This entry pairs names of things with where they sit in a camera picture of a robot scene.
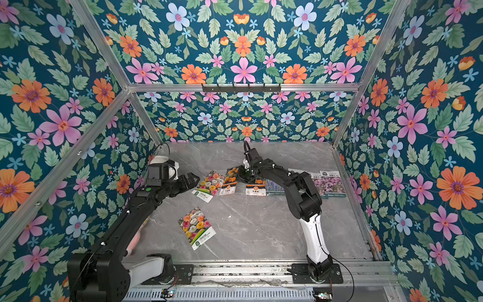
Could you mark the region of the orange marigold seed packet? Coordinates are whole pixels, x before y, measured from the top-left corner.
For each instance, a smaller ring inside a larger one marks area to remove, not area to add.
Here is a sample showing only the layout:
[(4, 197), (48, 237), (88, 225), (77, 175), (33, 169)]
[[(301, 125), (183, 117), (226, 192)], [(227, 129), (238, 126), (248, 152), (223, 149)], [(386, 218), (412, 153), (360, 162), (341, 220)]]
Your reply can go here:
[(265, 179), (256, 177), (246, 184), (245, 194), (247, 196), (266, 196)]
[(238, 184), (239, 167), (232, 167), (226, 171), (224, 183), (220, 189), (220, 196), (232, 195)]

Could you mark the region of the lavender seed packet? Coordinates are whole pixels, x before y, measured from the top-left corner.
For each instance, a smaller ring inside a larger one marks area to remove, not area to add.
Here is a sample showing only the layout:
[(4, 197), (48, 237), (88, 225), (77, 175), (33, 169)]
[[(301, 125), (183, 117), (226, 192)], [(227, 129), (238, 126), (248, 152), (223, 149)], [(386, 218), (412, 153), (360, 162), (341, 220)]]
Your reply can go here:
[(265, 189), (266, 195), (268, 196), (284, 196), (285, 191), (284, 188), (278, 185), (276, 182), (271, 181), (270, 179), (265, 180)]

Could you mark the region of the mixed flowers seed packet top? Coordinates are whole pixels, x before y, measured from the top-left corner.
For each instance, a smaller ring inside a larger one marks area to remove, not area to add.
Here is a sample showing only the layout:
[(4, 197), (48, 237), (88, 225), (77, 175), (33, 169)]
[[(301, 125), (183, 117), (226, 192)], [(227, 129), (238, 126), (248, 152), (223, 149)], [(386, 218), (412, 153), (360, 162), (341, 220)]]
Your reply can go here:
[(205, 178), (201, 179), (200, 183), (192, 191), (192, 194), (205, 203), (209, 203), (221, 189), (224, 182), (224, 175), (216, 171), (211, 171)]

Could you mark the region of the colourful roses seed packet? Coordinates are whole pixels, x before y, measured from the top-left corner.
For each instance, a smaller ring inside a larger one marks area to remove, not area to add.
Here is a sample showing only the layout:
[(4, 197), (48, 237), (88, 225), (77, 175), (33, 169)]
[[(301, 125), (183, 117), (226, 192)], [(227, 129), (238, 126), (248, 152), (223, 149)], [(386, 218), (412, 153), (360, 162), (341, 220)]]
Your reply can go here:
[(181, 217), (178, 224), (184, 232), (192, 250), (197, 250), (216, 235), (215, 229), (199, 207)]

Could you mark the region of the pink flowers seed packet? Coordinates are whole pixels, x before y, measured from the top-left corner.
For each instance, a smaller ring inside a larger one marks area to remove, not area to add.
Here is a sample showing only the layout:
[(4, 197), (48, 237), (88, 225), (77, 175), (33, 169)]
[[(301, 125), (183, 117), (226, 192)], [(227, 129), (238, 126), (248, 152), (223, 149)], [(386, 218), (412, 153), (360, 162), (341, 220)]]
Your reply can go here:
[(318, 194), (322, 198), (325, 198), (325, 186), (324, 186), (324, 183), (323, 183), (323, 177), (318, 173), (312, 173), (311, 179), (313, 180), (314, 185), (315, 185), (316, 189), (318, 190)]
[(322, 186), (327, 198), (344, 198), (346, 192), (338, 171), (320, 171)]

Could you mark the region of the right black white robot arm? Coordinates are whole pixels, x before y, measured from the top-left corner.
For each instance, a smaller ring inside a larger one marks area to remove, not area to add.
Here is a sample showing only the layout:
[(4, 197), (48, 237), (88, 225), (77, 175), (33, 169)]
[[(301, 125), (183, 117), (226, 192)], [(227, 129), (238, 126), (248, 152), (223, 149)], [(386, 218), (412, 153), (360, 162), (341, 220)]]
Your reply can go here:
[(333, 267), (333, 258), (327, 248), (321, 227), (322, 198), (311, 175), (296, 172), (263, 159), (256, 148), (244, 142), (244, 171), (246, 182), (256, 178), (268, 179), (284, 190), (288, 208), (302, 226), (307, 246), (308, 275), (316, 282), (324, 281)]

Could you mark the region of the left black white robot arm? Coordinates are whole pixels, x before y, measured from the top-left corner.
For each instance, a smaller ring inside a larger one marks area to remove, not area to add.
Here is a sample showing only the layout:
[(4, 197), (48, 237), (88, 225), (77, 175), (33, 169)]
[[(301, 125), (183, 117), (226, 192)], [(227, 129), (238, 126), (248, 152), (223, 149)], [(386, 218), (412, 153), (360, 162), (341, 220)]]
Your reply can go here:
[(143, 186), (130, 195), (122, 214), (86, 252), (74, 254), (67, 263), (71, 301), (122, 301), (129, 290), (146, 281), (170, 283), (176, 269), (169, 254), (150, 254), (126, 267), (130, 244), (146, 219), (166, 198), (194, 189), (199, 176), (180, 175), (170, 159), (148, 165)]

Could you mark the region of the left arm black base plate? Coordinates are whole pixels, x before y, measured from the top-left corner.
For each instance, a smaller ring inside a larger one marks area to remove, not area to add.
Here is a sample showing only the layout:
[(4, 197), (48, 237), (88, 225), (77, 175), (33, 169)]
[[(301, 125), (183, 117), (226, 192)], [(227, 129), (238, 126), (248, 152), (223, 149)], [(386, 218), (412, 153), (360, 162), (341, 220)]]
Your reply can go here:
[(172, 265), (159, 276), (150, 278), (142, 283), (142, 285), (189, 285), (194, 275), (194, 266), (192, 264)]

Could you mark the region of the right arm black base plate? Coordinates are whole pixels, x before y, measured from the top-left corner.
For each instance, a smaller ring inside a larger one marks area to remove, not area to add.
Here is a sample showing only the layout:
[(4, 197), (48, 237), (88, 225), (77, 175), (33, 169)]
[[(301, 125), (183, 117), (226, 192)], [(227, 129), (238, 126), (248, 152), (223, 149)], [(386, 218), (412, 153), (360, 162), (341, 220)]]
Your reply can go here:
[(338, 264), (326, 270), (314, 268), (311, 264), (292, 264), (288, 268), (294, 284), (343, 284), (343, 276)]

